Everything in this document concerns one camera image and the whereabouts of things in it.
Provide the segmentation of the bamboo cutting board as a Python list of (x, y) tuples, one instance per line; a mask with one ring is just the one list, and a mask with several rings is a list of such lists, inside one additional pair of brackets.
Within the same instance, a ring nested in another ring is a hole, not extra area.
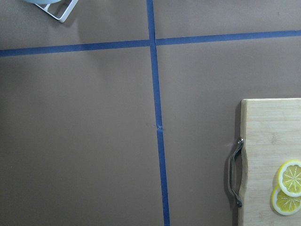
[(242, 179), (239, 226), (299, 226), (301, 213), (277, 213), (271, 194), (278, 170), (301, 158), (300, 98), (243, 99), (240, 111)]

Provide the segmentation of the white cup rack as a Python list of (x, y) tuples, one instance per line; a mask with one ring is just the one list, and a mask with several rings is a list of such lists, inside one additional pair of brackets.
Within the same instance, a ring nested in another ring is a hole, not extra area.
[(34, 4), (46, 14), (64, 23), (77, 5), (78, 0), (60, 0), (49, 4)]

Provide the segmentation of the blue cup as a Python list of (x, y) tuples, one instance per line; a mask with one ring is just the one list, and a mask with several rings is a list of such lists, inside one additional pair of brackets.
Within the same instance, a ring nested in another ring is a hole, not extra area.
[(32, 4), (43, 5), (43, 4), (53, 4), (61, 0), (24, 0), (24, 1)]

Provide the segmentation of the lower lemon slice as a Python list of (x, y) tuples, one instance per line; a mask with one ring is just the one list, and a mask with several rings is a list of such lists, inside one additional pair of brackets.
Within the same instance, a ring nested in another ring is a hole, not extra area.
[(271, 194), (271, 205), (278, 214), (290, 216), (301, 210), (301, 197), (288, 196), (277, 185)]

